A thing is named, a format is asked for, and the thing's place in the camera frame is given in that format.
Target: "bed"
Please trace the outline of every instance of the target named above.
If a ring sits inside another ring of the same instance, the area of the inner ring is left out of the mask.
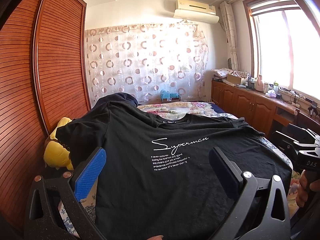
[[[173,102],[167,104],[154,104],[154,105],[141,105],[138,108],[144,112],[153,113],[161,116],[162,118],[169,120],[181,119],[186,113],[203,115],[207,117],[228,117],[232,119],[237,119],[232,114],[225,113],[215,104],[209,102]],[[292,163],[277,147],[275,147],[271,142],[269,142],[264,137],[259,137],[259,140],[266,145],[268,148],[272,149],[273,152],[278,155],[287,165],[292,169]],[[295,203],[295,197],[297,195],[299,174],[292,171],[292,179],[290,184],[290,189],[288,193],[288,204],[290,209],[290,214],[293,214],[297,209]],[[95,201],[96,201],[96,191],[97,191],[97,181],[93,185],[91,191],[89,192],[87,198],[82,199],[80,202],[84,209],[86,210],[92,221],[95,221]],[[60,202],[59,206],[60,215],[63,219],[64,224],[69,233],[74,236],[78,236],[75,228],[70,221],[68,214],[66,213],[63,204]]]

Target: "metal screw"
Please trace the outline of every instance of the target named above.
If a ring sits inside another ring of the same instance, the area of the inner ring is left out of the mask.
[[[35,176],[35,181],[38,182],[41,180],[41,175]]]
[[[71,177],[71,172],[70,171],[66,171],[65,173],[63,173],[63,177],[64,178],[70,178]]]
[[[252,177],[252,173],[250,171],[245,171],[243,173],[243,176],[245,176],[246,178],[251,178]]]
[[[281,181],[281,178],[280,178],[278,175],[273,175],[273,179],[274,179],[276,182],[280,182],[280,181]]]

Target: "finger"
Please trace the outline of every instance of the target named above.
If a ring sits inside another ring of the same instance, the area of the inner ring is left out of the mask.
[[[310,183],[310,190],[319,192],[320,191],[320,179]]]
[[[300,186],[303,187],[303,189],[306,189],[306,186],[307,186],[307,184],[308,184],[308,180],[307,180],[306,176],[304,175],[304,171],[303,171],[303,173],[301,174],[301,178],[300,178],[300,180],[299,180],[299,184],[300,184]]]
[[[296,203],[298,207],[303,207],[304,206],[304,202],[300,200],[299,196],[297,196],[296,198]]]
[[[153,236],[151,238],[148,238],[147,240],[162,240],[163,236],[159,235],[159,236]]]
[[[308,200],[308,193],[302,187],[299,187],[298,197],[301,201],[306,202]]]

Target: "plastic container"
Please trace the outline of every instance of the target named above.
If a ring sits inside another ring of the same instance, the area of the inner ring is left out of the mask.
[[[269,84],[268,84],[268,83],[264,83],[264,84],[263,84],[263,92],[264,92],[264,93],[267,93],[267,92],[268,92],[268,87],[269,87]]]
[[[279,84],[277,82],[273,83],[273,90],[276,92],[276,94],[278,93],[278,88],[279,88]]]

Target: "blue clamp pad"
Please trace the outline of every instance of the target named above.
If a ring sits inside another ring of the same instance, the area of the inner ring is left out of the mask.
[[[93,154],[93,158],[87,163],[74,182],[74,194],[78,201],[88,196],[94,182],[106,164],[107,154],[103,148],[97,148]]]

